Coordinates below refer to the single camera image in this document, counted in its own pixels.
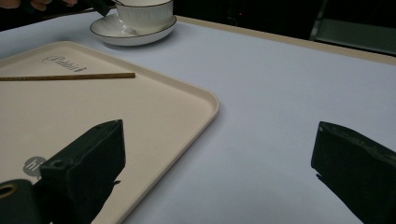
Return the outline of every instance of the white cup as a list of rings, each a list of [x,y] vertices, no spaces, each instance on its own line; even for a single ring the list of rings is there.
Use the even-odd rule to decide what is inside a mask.
[[[159,32],[172,21],[173,0],[119,0],[120,19],[139,35]]]

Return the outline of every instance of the table surface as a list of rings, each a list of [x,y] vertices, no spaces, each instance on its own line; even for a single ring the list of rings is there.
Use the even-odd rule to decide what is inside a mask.
[[[182,17],[158,42],[118,47],[91,33],[98,19],[1,32],[0,59],[74,41],[210,90],[221,104],[124,223],[361,223],[310,160],[322,120],[395,150],[395,58]]]

